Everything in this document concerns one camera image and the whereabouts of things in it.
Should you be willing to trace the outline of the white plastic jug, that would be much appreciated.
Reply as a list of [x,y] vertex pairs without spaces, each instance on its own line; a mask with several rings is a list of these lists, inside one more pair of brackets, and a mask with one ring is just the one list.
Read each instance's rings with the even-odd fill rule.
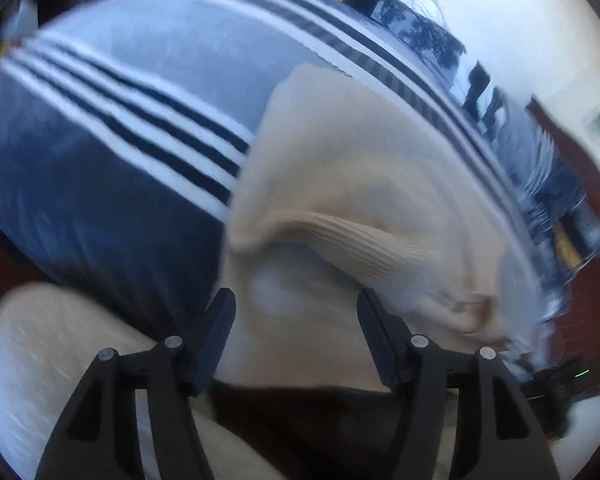
[[38,5],[34,0],[18,0],[3,18],[2,41],[16,41],[38,29]]

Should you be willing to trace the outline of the beige knit sweater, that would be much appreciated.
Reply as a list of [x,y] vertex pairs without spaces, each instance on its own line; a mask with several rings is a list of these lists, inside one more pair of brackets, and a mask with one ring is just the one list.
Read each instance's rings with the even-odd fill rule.
[[365,287],[443,348],[539,349],[539,279],[475,175],[413,114],[310,64],[268,101],[221,278],[237,316],[216,376],[236,386],[380,390]]

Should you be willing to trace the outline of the navy yellow striped pillow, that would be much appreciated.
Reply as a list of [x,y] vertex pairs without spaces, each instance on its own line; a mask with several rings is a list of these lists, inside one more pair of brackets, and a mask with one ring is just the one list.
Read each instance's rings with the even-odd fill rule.
[[600,219],[577,171],[550,134],[492,82],[478,61],[460,61],[452,93],[512,181],[550,284],[571,281],[600,258]]

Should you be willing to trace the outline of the wall thermostat panel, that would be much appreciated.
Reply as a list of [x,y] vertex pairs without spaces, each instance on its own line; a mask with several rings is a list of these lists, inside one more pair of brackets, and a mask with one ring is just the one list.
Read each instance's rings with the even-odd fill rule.
[[600,144],[600,107],[589,112],[583,123],[591,140],[596,144]]

